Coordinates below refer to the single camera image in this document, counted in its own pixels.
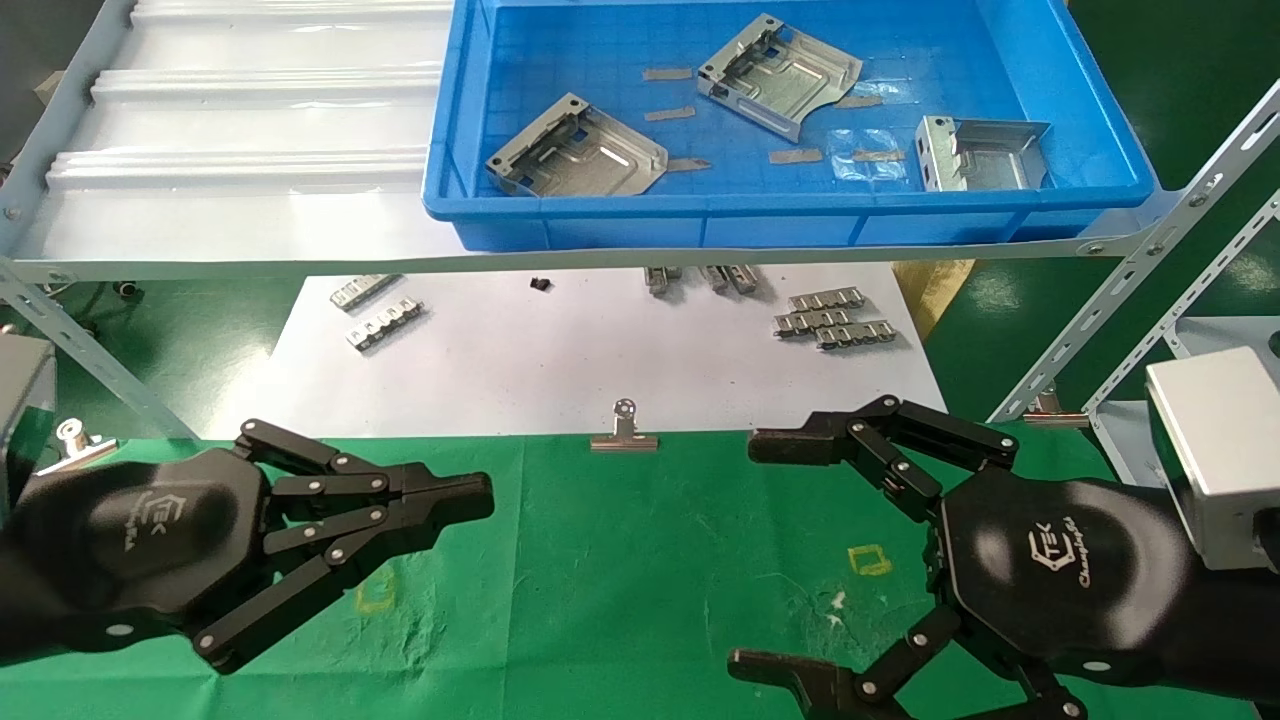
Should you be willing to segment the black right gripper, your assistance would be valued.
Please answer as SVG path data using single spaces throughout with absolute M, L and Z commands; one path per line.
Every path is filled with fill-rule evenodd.
M 931 610 L 863 673 L 737 648 L 730 675 L 788 691 L 805 719 L 910 719 L 897 693 L 959 637 L 1027 696 L 969 719 L 1088 719 L 1048 669 L 1111 685 L 1161 683 L 1165 626 L 1201 568 L 1169 495 L 980 471 L 1011 468 L 1018 448 L 1011 436 L 893 395 L 856 411 L 814 411 L 799 428 L 753 430 L 754 462 L 847 464 L 915 523 L 934 523 L 940 506 L 941 589 L 957 612 Z M 980 473 L 941 500 L 941 483 L 908 451 Z

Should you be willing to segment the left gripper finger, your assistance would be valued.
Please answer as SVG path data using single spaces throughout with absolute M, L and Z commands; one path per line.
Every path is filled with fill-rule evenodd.
M 492 488 L 483 471 L 440 477 L 424 462 L 376 465 L 260 419 L 242 424 L 236 452 L 283 470 L 271 493 L 297 502 L 385 502 L 429 491 Z
M 431 550 L 444 528 L 489 518 L 489 498 L 402 498 L 268 533 L 269 583 L 193 635 L 232 674 L 300 629 L 388 560 Z

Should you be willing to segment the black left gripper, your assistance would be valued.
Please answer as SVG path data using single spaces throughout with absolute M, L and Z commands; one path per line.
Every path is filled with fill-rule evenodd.
M 266 496 L 225 448 L 33 479 L 3 524 L 3 664 L 195 638 L 273 580 Z

